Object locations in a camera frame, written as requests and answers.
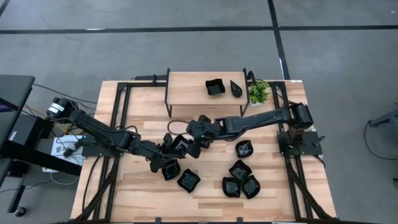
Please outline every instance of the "cable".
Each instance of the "cable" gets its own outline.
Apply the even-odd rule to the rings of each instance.
[[[370,152],[372,155],[374,155],[374,156],[376,156],[376,157],[378,157],[378,158],[380,158],[380,159],[387,159],[387,160],[392,160],[392,161],[398,160],[398,158],[397,158],[397,159],[394,159],[394,158],[386,158],[386,157],[378,156],[378,155],[376,155],[374,152],[372,152],[372,150],[369,148],[368,141],[366,140],[366,129],[368,128],[368,126],[369,126],[369,122],[366,123],[366,125],[365,125],[365,130],[363,131],[363,138],[364,138],[364,140],[365,140],[366,148],[369,150],[369,152]]]
[[[22,110],[22,112],[24,112],[24,113],[27,115],[27,117],[28,117],[31,121],[33,121],[33,123],[35,122],[35,120],[33,120],[31,117],[36,117],[36,116],[33,116],[33,115],[31,115],[30,113],[28,113],[28,112],[26,112],[26,111],[24,111],[24,110]]]
[[[93,170],[94,170],[95,164],[97,164],[97,162],[98,162],[99,159],[100,159],[100,157],[98,156],[98,157],[96,158],[96,160],[94,161],[93,166],[91,166],[90,174],[88,174],[86,189],[85,189],[85,193],[83,194],[83,206],[81,206],[81,212],[82,212],[82,213],[84,212],[84,209],[85,209],[86,194],[87,194],[87,189],[88,189],[88,183],[90,183],[91,175],[93,174]]]
[[[43,113],[38,112],[38,111],[35,110],[35,109],[30,108],[30,106],[28,106],[28,105],[24,105],[24,107],[28,108],[29,111],[30,111],[32,114],[34,114],[33,111],[35,111],[36,113],[42,115],[44,118],[46,117],[46,115],[44,115]]]
[[[278,96],[279,96],[281,99],[284,99],[278,92],[277,92],[276,94],[278,94]],[[294,103],[293,101],[290,101],[290,100],[287,100],[287,102],[289,102],[290,104],[298,104],[298,103]]]
[[[120,133],[120,132],[123,132],[123,131],[125,131],[125,130],[127,130],[129,128],[134,128],[136,130],[137,135],[139,136],[139,139],[141,138],[141,136],[138,134],[137,127],[134,126],[134,125],[130,125],[130,126],[126,127],[126,128],[122,128],[120,130],[114,130],[114,131],[105,130],[102,127],[99,127],[98,125],[96,125],[95,123],[93,123],[91,121],[88,121],[86,118],[82,117],[82,115],[80,114],[79,106],[77,105],[77,103],[71,102],[71,104],[72,104],[72,107],[77,111],[78,116],[83,121],[86,121],[87,123],[90,123],[91,125],[93,125],[94,127],[100,129],[101,131],[104,131],[104,132],[107,132],[107,133]]]
[[[60,140],[60,136],[57,136],[57,135],[55,134],[54,130],[52,130],[52,129],[51,129],[51,132],[52,132],[52,134],[57,138],[57,140],[55,140],[55,142],[56,142],[56,143],[60,143],[60,144],[62,145],[62,147],[63,147],[64,149],[66,149],[65,145],[63,144],[64,142],[61,142],[61,140]]]
[[[180,122],[180,123],[185,123],[185,124],[188,124],[188,123],[189,123],[188,121],[184,121],[184,120],[172,120],[172,121],[169,121],[169,123],[167,124],[167,131],[168,131],[170,134],[173,134],[173,135],[188,134],[187,132],[177,134],[177,133],[174,133],[174,132],[170,131],[170,124],[172,124],[172,123],[174,123],[174,122]]]
[[[73,156],[73,155],[70,155],[70,156],[72,156],[72,157],[76,160],[77,164],[80,166],[79,161],[76,159],[76,157]],[[54,179],[52,178],[52,174],[53,174],[53,172],[50,173],[50,178],[51,178],[51,180],[52,180],[54,183],[60,184],[60,185],[71,185],[71,184],[74,184],[74,183],[79,179],[79,176],[78,176],[78,177],[76,177],[76,179],[75,179],[74,181],[72,181],[72,182],[70,182],[70,183],[61,183],[61,182],[58,182],[58,181],[54,180]]]
[[[71,155],[74,155],[74,156],[76,156],[76,155],[81,155],[81,153],[75,153],[75,154],[71,154]]]
[[[90,109],[90,110],[95,110],[95,108],[89,107],[84,105],[82,102],[77,102],[78,104],[82,105],[84,108]]]
[[[317,158],[322,164],[323,167],[326,168],[325,162],[323,161],[323,159],[319,158],[319,155],[313,155],[315,158]]]
[[[73,96],[70,96],[70,95],[66,95],[66,94],[61,93],[61,92],[59,92],[59,91],[53,90],[53,89],[51,89],[51,88],[49,88],[49,87],[42,86],[42,85],[38,85],[38,84],[36,84],[36,83],[33,83],[33,85],[38,86],[38,87],[41,87],[41,88],[45,88],[46,90],[53,91],[53,92],[55,92],[55,93],[61,94],[61,95],[63,95],[63,96],[67,96],[67,97],[72,98],[72,99],[75,99],[75,100],[79,100],[79,101],[86,102],[86,103],[97,104],[97,102],[82,100],[82,99],[79,99],[79,98],[76,98],[76,97],[73,97]]]
[[[58,179],[64,178],[64,177],[66,177],[67,175],[64,175],[64,176],[62,176],[62,177],[54,178],[54,180],[58,180]],[[37,184],[35,184],[35,185],[31,186],[31,187],[25,188],[25,190],[32,189],[32,188],[34,188],[34,187],[36,187],[36,186],[38,186],[38,185],[40,185],[40,184],[48,184],[48,183],[51,183],[51,182],[53,182],[53,180],[46,181],[46,182],[39,182],[39,183],[37,183]],[[10,191],[10,190],[19,190],[19,189],[2,190],[2,191],[0,191],[0,193],[7,192],[7,191]]]

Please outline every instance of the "wooden table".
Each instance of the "wooden table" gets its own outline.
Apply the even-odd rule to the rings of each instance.
[[[168,74],[167,105],[184,106],[185,109],[194,105],[225,105],[246,106],[248,94],[244,72],[170,72]],[[207,93],[206,81],[220,78],[225,86],[225,93],[210,96]],[[234,81],[242,89],[242,96],[236,98],[231,92],[231,82]]]
[[[99,94],[95,118],[106,124],[111,120],[117,83],[103,82]],[[285,83],[289,100],[307,103],[302,82]],[[161,143],[167,132],[170,118],[164,106],[164,93],[164,87],[134,87],[131,90],[126,126],[136,125],[143,139]],[[122,93],[118,119],[123,99]],[[269,110],[274,110],[272,96],[262,106],[250,106],[246,115]],[[174,110],[173,119],[188,121],[198,119],[201,114],[213,119],[237,115],[239,108],[218,105],[184,106]],[[185,130],[185,126],[179,123],[171,125],[171,128],[174,132]],[[181,189],[176,179],[166,182],[160,171],[152,173],[149,163],[143,157],[125,154],[120,160],[111,221],[154,222],[155,217],[161,217],[165,222],[235,222],[236,217],[243,217],[244,221],[295,220],[284,158],[279,154],[277,132],[278,125],[275,124],[250,130],[238,140],[250,139],[254,147],[253,155],[244,159],[244,162],[259,180],[261,191],[250,200],[244,194],[240,198],[228,198],[221,188],[222,178],[229,177],[228,169],[237,161],[234,147],[238,141],[215,141],[209,149],[202,150],[199,159],[187,156],[178,161],[182,170],[189,168],[201,177],[201,182],[191,194]],[[89,158],[84,161],[71,218],[81,213],[82,196],[94,160],[95,158]],[[323,165],[313,156],[302,156],[302,160],[309,191],[327,213],[335,216]],[[101,164],[102,159],[91,177],[86,204],[98,188]],[[299,189],[297,192],[300,211],[302,217],[305,217],[302,194]],[[106,192],[102,200],[100,218],[104,217],[107,195]]]

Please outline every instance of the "white pot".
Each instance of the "white pot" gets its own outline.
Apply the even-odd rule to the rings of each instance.
[[[259,103],[259,102],[257,102],[257,103],[252,103],[252,102],[250,102],[250,106],[251,107],[255,107],[255,106],[260,106],[260,105],[263,105],[264,103]]]

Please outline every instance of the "green plant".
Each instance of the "green plant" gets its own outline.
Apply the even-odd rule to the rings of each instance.
[[[256,80],[255,85],[251,85],[249,88],[249,97],[252,103],[263,103],[268,100],[269,93],[267,88],[269,87],[268,82],[263,80]]]

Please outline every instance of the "gray floor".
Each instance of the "gray floor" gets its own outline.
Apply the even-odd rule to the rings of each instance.
[[[280,26],[398,25],[396,1],[277,0]],[[267,1],[11,0],[0,29],[86,29],[173,26],[270,26]],[[398,163],[365,148],[366,121],[396,108],[398,30],[281,32],[291,79],[303,80],[322,142],[338,216],[396,223]],[[273,31],[158,34],[0,35],[0,73],[34,75],[36,83],[97,100],[103,80],[179,71],[235,71],[281,79]],[[27,104],[45,111],[55,95],[34,88]],[[376,153],[398,158],[388,127],[368,130]],[[1,190],[16,186],[7,179]],[[5,213],[2,223],[67,220],[76,185],[49,184],[25,192],[30,213]]]

